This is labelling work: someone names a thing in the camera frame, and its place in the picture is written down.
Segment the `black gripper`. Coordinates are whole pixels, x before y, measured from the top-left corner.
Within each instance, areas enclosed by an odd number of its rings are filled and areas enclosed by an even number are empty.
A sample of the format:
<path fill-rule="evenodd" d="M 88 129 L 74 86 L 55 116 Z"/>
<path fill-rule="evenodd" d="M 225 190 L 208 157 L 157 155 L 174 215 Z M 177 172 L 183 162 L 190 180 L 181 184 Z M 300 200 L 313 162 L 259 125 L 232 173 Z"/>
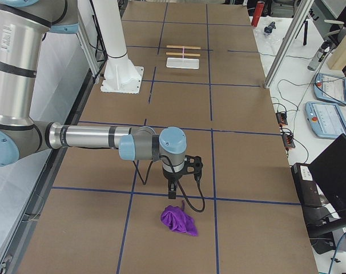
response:
<path fill-rule="evenodd" d="M 168 180 L 168 198 L 176 199 L 176 182 L 186 174 L 184 170 L 173 173 L 163 169 L 163 175 Z"/>

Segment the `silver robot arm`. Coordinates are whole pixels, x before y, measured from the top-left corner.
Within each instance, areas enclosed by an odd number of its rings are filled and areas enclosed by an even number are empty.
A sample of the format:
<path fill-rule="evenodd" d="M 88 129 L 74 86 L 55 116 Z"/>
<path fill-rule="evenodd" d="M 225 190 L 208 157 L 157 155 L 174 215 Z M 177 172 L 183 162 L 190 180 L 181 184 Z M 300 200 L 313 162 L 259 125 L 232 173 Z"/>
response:
<path fill-rule="evenodd" d="M 43 36 L 79 30 L 77 1 L 0 1 L 0 167 L 46 149 L 116 149 L 124 160 L 161 161 L 174 199 L 187 173 L 186 136 L 177 127 L 93 127 L 34 121 L 30 107 Z"/>

